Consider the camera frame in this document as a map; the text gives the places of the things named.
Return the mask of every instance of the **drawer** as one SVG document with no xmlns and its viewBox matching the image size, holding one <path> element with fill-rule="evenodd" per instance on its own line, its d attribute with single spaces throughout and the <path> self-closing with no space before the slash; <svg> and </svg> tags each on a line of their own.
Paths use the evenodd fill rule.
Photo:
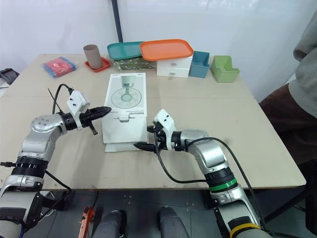
<svg viewBox="0 0 317 238">
<path fill-rule="evenodd" d="M 187 78 L 189 73 L 189 68 L 157 68 L 158 76 L 168 76 L 168 77 L 181 77 Z"/>
<path fill-rule="evenodd" d="M 158 68 L 190 68 L 190 64 L 192 63 L 192 56 L 187 58 L 179 58 L 179 59 L 167 59 L 167 60 L 158 60 Z"/>
</svg>

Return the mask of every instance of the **clear plastic bag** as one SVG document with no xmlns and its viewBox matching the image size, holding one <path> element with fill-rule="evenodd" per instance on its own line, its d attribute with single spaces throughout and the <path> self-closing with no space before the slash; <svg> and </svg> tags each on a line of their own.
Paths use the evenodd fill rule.
<svg viewBox="0 0 317 238">
<path fill-rule="evenodd" d="M 115 60 L 114 66 L 116 70 L 137 70 L 156 68 L 156 61 L 147 61 L 142 57 Z"/>
<path fill-rule="evenodd" d="M 45 71 L 54 78 L 61 77 L 69 72 L 76 70 L 76 65 L 65 57 L 53 59 L 47 63 L 44 63 L 42 66 Z"/>
</svg>

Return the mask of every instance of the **green ring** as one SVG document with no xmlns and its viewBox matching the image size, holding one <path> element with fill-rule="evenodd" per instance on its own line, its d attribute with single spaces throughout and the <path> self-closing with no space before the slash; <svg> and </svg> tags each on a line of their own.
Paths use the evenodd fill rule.
<svg viewBox="0 0 317 238">
<path fill-rule="evenodd" d="M 218 186 L 215 186 L 215 187 L 210 187 L 209 190 L 211 192 L 215 192 L 215 191 L 218 191 L 218 190 L 223 190 L 225 188 L 233 186 L 236 183 L 237 183 L 237 180 L 234 178 L 233 180 L 231 180 L 229 182 L 226 182 L 224 184 L 221 184 L 221 185 L 218 185 Z"/>
</svg>

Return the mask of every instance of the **green box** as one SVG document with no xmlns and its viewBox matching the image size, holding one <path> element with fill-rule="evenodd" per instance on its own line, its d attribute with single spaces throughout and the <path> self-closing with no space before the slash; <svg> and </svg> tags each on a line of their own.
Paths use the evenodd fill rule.
<svg viewBox="0 0 317 238">
<path fill-rule="evenodd" d="M 211 72 L 218 83 L 232 83 L 240 73 L 240 70 L 232 67 L 230 56 L 214 56 Z"/>
</svg>

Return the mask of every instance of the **person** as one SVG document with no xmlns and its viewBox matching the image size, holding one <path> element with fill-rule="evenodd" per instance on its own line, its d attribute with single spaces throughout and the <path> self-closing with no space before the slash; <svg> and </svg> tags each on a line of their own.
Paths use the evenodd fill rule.
<svg viewBox="0 0 317 238">
<path fill-rule="evenodd" d="M 260 106 L 296 164 L 317 160 L 317 11 L 294 57 L 296 79 L 268 95 Z"/>
</svg>

